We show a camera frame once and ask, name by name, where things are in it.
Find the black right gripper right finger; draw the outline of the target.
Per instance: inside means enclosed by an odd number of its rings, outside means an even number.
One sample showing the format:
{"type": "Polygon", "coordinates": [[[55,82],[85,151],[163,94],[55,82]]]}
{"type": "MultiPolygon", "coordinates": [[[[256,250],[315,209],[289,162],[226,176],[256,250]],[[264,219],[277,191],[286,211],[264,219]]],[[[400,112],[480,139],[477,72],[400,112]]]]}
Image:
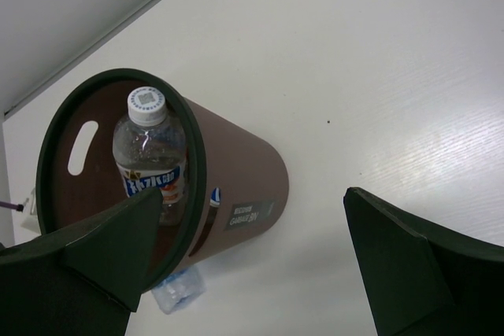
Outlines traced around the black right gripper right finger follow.
{"type": "Polygon", "coordinates": [[[379,335],[501,335],[503,248],[359,187],[343,198],[379,335]]]}

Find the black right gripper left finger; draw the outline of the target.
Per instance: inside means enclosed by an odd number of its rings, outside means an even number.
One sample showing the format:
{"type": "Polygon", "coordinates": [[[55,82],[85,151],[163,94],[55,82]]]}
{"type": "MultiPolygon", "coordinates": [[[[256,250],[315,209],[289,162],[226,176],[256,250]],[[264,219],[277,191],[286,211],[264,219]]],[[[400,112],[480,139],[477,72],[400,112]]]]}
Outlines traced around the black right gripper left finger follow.
{"type": "Polygon", "coordinates": [[[123,335],[144,291],[161,193],[150,189],[1,250],[3,335],[123,335]]]}

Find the blue label water bottle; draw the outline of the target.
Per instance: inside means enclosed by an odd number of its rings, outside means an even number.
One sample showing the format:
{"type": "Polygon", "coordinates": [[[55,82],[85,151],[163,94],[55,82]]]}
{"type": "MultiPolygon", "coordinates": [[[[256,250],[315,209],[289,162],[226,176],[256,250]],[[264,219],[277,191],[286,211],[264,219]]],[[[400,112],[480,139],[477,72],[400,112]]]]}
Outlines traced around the blue label water bottle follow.
{"type": "MultiPolygon", "coordinates": [[[[191,254],[198,252],[206,239],[217,217],[217,211],[221,205],[221,189],[213,189],[209,200],[209,211],[206,223],[191,254]]],[[[170,315],[186,308],[205,292],[205,284],[199,269],[193,265],[165,278],[160,284],[151,290],[160,310],[170,315]]]]}

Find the orange label clear bottle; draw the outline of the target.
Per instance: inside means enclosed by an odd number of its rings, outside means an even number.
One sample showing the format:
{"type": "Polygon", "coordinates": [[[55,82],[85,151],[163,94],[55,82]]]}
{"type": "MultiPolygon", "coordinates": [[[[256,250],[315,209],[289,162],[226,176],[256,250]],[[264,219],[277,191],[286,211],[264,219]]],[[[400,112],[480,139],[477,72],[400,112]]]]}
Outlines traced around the orange label clear bottle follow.
{"type": "Polygon", "coordinates": [[[127,96],[127,114],[113,133],[113,157],[128,197],[154,187],[161,191],[159,223],[175,226],[184,212],[187,141],[180,118],[154,87],[127,96]]]}

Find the brown plastic waste bin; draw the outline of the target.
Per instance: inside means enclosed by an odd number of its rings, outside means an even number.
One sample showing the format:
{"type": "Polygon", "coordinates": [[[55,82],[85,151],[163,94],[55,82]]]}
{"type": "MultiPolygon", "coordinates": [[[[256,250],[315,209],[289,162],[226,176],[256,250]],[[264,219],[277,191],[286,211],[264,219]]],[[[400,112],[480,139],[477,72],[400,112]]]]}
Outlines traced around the brown plastic waste bin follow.
{"type": "Polygon", "coordinates": [[[61,104],[43,140],[36,173],[39,226],[51,233],[126,200],[113,158],[113,132],[138,87],[157,88],[180,118],[188,182],[182,221],[160,227],[145,290],[166,276],[267,231],[287,204],[289,179],[266,141],[184,98],[164,80],[133,68],[101,72],[61,104]]]}

